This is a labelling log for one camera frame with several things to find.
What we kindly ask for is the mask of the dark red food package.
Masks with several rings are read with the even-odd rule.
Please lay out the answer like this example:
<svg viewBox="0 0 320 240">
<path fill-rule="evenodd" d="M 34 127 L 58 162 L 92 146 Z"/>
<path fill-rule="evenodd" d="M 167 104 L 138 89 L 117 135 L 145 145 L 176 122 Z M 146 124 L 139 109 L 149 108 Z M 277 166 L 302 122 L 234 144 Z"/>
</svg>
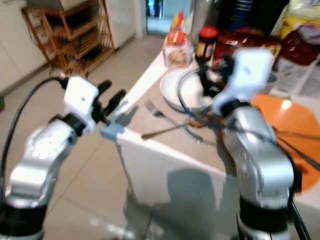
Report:
<svg viewBox="0 0 320 240">
<path fill-rule="evenodd" d="M 238 48 L 250 47 L 259 47 L 269 50 L 274 56 L 274 63 L 276 63 L 281 53 L 282 43 L 279 38 L 273 35 L 226 30 L 220 33 L 215 41 L 211 64 L 213 66 L 218 66 L 219 62 L 224 59 L 224 56 L 233 55 Z"/>
</svg>

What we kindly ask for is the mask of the metal spoon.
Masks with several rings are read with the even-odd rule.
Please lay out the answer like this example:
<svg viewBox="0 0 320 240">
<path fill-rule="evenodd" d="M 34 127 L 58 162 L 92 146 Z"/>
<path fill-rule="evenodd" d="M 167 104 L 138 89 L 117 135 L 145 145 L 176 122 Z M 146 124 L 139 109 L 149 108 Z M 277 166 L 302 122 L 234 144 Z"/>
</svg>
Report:
<svg viewBox="0 0 320 240">
<path fill-rule="evenodd" d="M 158 130 L 158 131 L 155 131 L 155 132 L 143 134 L 143 135 L 141 135 L 141 138 L 143 140 L 148 140 L 148 139 L 151 139 L 151 138 L 154 138 L 154 137 L 158 137 L 158 136 L 160 136 L 162 134 L 165 134 L 167 132 L 181 129 L 181 130 L 184 130 L 195 142 L 201 143 L 201 142 L 204 141 L 204 138 L 199 136 L 199 135 L 195 135 L 195 134 L 191 133 L 189 131 L 188 127 L 194 127 L 194 128 L 199 129 L 199 128 L 205 127 L 205 125 L 206 125 L 205 123 L 196 121 L 194 118 L 190 118 L 188 121 L 186 121 L 183 124 L 172 126 L 170 128 L 166 128 L 166 129 L 163 129 L 163 130 Z"/>
</svg>

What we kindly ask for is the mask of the yellow red snack bag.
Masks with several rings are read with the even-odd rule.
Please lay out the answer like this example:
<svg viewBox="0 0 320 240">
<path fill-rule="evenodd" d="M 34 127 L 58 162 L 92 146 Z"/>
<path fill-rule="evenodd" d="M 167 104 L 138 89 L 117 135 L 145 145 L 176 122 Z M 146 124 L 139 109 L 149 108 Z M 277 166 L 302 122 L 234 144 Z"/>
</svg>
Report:
<svg viewBox="0 0 320 240">
<path fill-rule="evenodd" d="M 189 67 L 194 59 L 193 45 L 185 28 L 183 11 L 174 16 L 169 32 L 165 36 L 162 54 L 167 68 Z"/>
</svg>

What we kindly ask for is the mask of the white counter cabinet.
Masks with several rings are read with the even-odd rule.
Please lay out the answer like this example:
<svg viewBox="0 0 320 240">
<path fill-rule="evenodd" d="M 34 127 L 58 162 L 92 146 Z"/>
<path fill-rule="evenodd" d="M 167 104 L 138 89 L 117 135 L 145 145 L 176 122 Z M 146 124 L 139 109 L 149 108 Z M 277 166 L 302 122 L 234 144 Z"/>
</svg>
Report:
<svg viewBox="0 0 320 240">
<path fill-rule="evenodd" d="M 151 212 L 153 240 L 231 240 L 237 234 L 236 179 L 130 132 L 116 137 L 130 197 Z"/>
</svg>

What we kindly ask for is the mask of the printed newspaper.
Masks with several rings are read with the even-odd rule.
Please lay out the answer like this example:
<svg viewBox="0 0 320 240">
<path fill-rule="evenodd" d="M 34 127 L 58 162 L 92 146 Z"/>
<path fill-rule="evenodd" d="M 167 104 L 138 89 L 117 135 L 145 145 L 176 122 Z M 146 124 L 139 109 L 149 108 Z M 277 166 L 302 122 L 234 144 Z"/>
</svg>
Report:
<svg viewBox="0 0 320 240">
<path fill-rule="evenodd" d="M 290 98 L 320 99 L 320 54 L 307 65 L 297 64 L 282 57 L 276 64 L 275 95 Z"/>
</svg>

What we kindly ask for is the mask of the light blue corner guard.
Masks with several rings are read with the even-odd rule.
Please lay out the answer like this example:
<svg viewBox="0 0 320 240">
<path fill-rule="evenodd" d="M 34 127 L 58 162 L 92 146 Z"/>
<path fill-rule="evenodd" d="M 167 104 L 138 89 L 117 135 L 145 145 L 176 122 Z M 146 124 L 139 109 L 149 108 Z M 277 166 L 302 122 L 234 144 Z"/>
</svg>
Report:
<svg viewBox="0 0 320 240">
<path fill-rule="evenodd" d="M 114 112 L 108 117 L 109 124 L 102 125 L 99 129 L 101 137 L 115 142 L 118 135 L 125 132 L 125 129 L 130 124 L 135 114 L 137 113 L 138 106 L 132 106 L 130 109 L 125 109 L 124 106 L 118 106 Z"/>
</svg>

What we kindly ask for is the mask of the yellow plastic bag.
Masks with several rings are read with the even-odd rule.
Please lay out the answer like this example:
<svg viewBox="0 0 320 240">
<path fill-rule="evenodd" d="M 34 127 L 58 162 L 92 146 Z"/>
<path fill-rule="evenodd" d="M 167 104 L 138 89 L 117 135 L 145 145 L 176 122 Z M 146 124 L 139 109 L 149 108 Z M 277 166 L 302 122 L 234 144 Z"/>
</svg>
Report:
<svg viewBox="0 0 320 240">
<path fill-rule="evenodd" d="M 289 0 L 279 38 L 285 39 L 290 32 L 309 21 L 320 25 L 320 0 Z"/>
</svg>

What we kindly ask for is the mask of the red lidded sauce jar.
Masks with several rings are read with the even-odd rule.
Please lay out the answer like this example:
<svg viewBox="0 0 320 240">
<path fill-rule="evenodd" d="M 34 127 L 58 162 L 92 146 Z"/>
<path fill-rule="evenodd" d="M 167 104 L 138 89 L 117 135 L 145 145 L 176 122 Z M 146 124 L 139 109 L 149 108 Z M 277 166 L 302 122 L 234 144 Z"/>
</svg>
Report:
<svg viewBox="0 0 320 240">
<path fill-rule="evenodd" d="M 218 29 L 215 26 L 205 25 L 199 30 L 198 44 L 195 50 L 196 59 L 208 61 L 212 58 L 217 37 Z"/>
</svg>

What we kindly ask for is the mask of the red net bag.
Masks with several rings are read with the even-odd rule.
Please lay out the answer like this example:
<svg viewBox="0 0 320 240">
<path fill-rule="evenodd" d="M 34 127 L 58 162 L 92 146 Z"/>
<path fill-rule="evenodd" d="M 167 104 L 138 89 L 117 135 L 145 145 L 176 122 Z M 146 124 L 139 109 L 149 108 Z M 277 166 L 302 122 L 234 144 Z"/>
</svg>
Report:
<svg viewBox="0 0 320 240">
<path fill-rule="evenodd" d="M 320 24 L 305 23 L 282 40 L 279 57 L 299 66 L 310 65 L 320 54 Z"/>
</svg>

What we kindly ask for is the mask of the brown wooden rack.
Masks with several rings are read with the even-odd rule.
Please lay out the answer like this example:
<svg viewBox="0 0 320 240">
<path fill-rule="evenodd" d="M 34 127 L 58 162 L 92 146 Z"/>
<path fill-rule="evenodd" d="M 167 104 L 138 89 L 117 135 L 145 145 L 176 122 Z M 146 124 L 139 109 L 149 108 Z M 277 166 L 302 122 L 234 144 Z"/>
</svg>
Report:
<svg viewBox="0 0 320 240">
<path fill-rule="evenodd" d="M 64 11 L 25 6 L 20 12 L 52 69 L 87 77 L 117 51 L 105 0 L 87 0 Z"/>
</svg>

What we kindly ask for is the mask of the dark chopstick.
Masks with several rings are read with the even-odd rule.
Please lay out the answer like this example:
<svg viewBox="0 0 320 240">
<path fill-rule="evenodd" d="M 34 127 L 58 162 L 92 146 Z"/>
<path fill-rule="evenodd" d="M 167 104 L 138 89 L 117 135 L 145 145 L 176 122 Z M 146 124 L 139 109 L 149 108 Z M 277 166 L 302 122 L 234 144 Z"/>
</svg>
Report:
<svg viewBox="0 0 320 240">
<path fill-rule="evenodd" d="M 320 172 L 320 163 L 318 163 L 317 161 L 313 160 L 313 158 L 309 157 L 307 154 L 302 153 L 302 151 L 298 150 L 297 148 L 295 148 L 294 146 L 292 146 L 291 144 L 289 144 L 288 142 L 286 142 L 284 139 L 282 139 L 281 137 L 278 137 L 278 142 L 282 142 L 284 143 L 286 146 L 288 146 L 288 148 L 290 148 L 291 150 L 295 151 L 295 153 L 297 153 L 297 155 L 299 155 L 300 157 L 302 157 L 304 160 L 306 160 L 306 162 L 312 166 L 314 169 L 316 169 L 317 171 Z"/>
</svg>

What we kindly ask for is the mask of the white bowl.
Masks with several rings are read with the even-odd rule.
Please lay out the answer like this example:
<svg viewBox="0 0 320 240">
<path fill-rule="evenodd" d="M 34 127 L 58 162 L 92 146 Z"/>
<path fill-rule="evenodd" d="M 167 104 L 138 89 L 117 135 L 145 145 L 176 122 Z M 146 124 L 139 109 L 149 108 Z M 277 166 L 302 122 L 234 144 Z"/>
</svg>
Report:
<svg viewBox="0 0 320 240">
<path fill-rule="evenodd" d="M 192 69 L 170 70 L 160 78 L 160 92 L 165 102 L 174 110 L 181 113 L 185 108 L 181 105 L 178 98 L 178 83 L 186 75 L 180 88 L 180 95 L 183 102 L 192 112 L 201 112 L 210 107 L 213 99 L 210 96 L 204 96 L 203 87 L 199 76 L 193 73 Z"/>
</svg>

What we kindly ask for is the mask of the orange round plate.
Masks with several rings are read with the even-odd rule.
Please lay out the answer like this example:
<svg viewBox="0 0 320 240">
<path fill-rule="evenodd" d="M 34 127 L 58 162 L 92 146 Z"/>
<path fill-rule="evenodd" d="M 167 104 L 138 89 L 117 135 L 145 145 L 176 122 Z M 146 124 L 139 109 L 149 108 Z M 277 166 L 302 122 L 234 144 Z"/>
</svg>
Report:
<svg viewBox="0 0 320 240">
<path fill-rule="evenodd" d="M 291 146 L 320 163 L 320 140 L 295 135 L 320 137 L 320 122 L 309 108 L 268 94 L 256 95 L 251 104 L 261 112 L 266 122 L 275 128 L 277 137 L 281 137 Z M 320 183 L 320 171 L 283 142 L 278 140 L 278 143 L 290 153 L 295 165 L 301 169 L 302 192 L 308 192 Z"/>
</svg>

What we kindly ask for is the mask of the silver metal fork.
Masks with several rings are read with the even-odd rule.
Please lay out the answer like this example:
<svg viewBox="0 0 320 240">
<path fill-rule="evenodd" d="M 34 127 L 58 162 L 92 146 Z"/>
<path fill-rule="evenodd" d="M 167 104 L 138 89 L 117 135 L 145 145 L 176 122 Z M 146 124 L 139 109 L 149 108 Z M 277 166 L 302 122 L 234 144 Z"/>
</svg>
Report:
<svg viewBox="0 0 320 240">
<path fill-rule="evenodd" d="M 165 121 L 168 121 L 170 124 L 173 124 L 174 126 L 181 125 L 182 123 L 179 123 L 171 118 L 169 118 L 167 115 L 165 115 L 163 112 L 161 112 L 150 100 L 147 100 L 146 103 L 144 103 L 146 109 L 148 112 L 153 115 L 156 118 L 164 119 Z"/>
</svg>

